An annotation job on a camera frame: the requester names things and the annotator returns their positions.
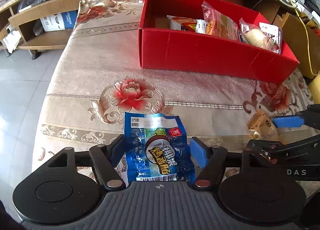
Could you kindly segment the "beige small snack packet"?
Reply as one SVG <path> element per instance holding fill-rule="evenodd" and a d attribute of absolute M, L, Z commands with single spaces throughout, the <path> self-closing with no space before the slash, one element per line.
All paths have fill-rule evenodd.
<path fill-rule="evenodd" d="M 254 140 L 279 141 L 285 144 L 285 140 L 279 134 L 276 126 L 261 109 L 258 109 L 251 117 L 247 127 L 249 131 L 253 132 Z"/>

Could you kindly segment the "blue sausage snack packet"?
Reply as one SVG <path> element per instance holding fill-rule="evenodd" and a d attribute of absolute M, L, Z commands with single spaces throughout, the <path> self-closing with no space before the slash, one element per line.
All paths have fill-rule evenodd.
<path fill-rule="evenodd" d="M 178 116 L 125 113 L 127 179 L 195 181 L 187 133 Z"/>

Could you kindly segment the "clear bun bread packet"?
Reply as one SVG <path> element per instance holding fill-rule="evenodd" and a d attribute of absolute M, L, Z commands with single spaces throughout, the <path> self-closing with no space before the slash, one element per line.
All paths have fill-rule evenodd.
<path fill-rule="evenodd" d="M 276 25 L 260 22 L 258 26 L 239 20 L 241 34 L 244 40 L 261 49 L 275 54 L 282 53 L 282 30 Z"/>

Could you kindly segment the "red clear pastry packet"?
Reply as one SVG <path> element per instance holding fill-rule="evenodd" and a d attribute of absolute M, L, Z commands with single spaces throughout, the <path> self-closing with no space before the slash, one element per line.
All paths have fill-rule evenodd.
<path fill-rule="evenodd" d="M 206 23 L 205 33 L 207 35 L 227 38 L 239 41 L 238 25 L 228 16 L 215 10 L 209 3 L 202 3 L 204 21 Z"/>

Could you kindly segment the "orange red snack packet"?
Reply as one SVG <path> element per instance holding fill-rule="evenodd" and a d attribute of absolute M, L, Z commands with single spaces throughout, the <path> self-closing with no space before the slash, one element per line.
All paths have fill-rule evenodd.
<path fill-rule="evenodd" d="M 197 20 L 167 15 L 171 30 L 196 32 Z"/>

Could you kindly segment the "white Kapms snack packet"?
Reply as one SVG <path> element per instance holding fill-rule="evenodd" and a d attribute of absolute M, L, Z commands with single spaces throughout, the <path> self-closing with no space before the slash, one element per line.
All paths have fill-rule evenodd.
<path fill-rule="evenodd" d="M 207 34 L 207 25 L 208 22 L 202 19 L 198 19 L 196 23 L 195 31 L 198 34 Z"/>

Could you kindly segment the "gold cylindrical tin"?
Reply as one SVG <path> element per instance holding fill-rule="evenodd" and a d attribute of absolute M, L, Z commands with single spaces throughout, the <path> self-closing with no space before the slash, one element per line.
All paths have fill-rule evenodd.
<path fill-rule="evenodd" d="M 315 104 L 320 104 L 320 74 L 315 76 L 308 85 Z"/>

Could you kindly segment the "floral beige tablecloth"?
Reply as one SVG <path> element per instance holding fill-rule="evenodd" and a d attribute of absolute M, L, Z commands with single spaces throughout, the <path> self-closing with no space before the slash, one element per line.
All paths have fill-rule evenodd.
<path fill-rule="evenodd" d="M 110 144 L 125 112 L 180 117 L 188 137 L 240 151 L 256 136 L 248 122 L 293 115 L 313 104 L 299 70 L 281 85 L 204 73 L 143 69 L 138 23 L 144 0 L 83 0 L 41 109 L 32 168 L 65 147 Z"/>

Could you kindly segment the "brown cardboard box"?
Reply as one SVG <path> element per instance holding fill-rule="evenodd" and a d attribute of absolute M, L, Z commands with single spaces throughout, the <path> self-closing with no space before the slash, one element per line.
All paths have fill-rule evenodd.
<path fill-rule="evenodd" d="M 313 79 L 319 72 L 319 36 L 309 27 L 306 27 L 309 37 L 307 42 L 304 25 L 288 12 L 276 15 L 272 24 L 282 29 L 283 39 L 299 60 L 299 69 L 303 76 Z"/>

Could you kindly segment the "white blue carton box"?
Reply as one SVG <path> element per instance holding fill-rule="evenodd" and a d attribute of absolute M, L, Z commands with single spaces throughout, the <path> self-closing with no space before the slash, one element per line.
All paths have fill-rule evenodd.
<path fill-rule="evenodd" d="M 45 32 L 73 29 L 75 26 L 77 10 L 61 12 L 40 18 Z"/>

